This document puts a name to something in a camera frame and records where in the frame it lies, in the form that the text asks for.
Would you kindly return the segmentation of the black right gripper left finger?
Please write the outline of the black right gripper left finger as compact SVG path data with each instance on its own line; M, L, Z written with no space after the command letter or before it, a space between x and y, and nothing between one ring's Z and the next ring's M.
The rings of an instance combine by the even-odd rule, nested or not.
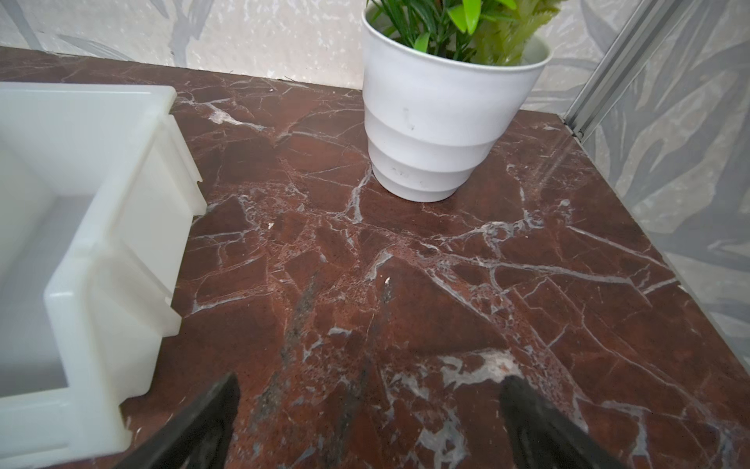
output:
M223 468L239 400L238 377L228 373L116 466Z

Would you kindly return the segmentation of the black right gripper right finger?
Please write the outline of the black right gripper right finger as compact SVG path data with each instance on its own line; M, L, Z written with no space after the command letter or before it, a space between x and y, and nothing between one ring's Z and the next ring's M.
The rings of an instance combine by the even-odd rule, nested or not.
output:
M499 404L518 468L623 466L525 379L505 377L500 383Z

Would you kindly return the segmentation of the white right bin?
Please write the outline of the white right bin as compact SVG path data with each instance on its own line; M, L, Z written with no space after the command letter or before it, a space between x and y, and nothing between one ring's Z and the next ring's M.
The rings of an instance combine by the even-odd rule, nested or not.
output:
M207 203L160 85L1 86L1 464L121 453Z

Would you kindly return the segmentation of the white plant pot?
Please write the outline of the white plant pot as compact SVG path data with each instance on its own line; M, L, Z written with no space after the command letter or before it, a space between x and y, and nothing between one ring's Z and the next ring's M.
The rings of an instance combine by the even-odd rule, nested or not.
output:
M456 62L400 45L362 14L364 128L372 172L417 202L453 195L529 97L552 50L539 30L519 66Z

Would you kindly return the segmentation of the green artificial plant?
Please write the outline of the green artificial plant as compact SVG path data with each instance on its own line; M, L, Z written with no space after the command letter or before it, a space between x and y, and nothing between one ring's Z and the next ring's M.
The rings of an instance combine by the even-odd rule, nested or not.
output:
M367 23L400 45L456 62L519 66L533 35L560 0L383 0L367 3Z

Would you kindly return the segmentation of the aluminium frame post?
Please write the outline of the aluminium frame post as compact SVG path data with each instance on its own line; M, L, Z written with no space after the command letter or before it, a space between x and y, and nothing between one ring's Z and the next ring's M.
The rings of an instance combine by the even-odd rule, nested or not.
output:
M691 5L640 2L564 117L579 142L586 142L596 130Z

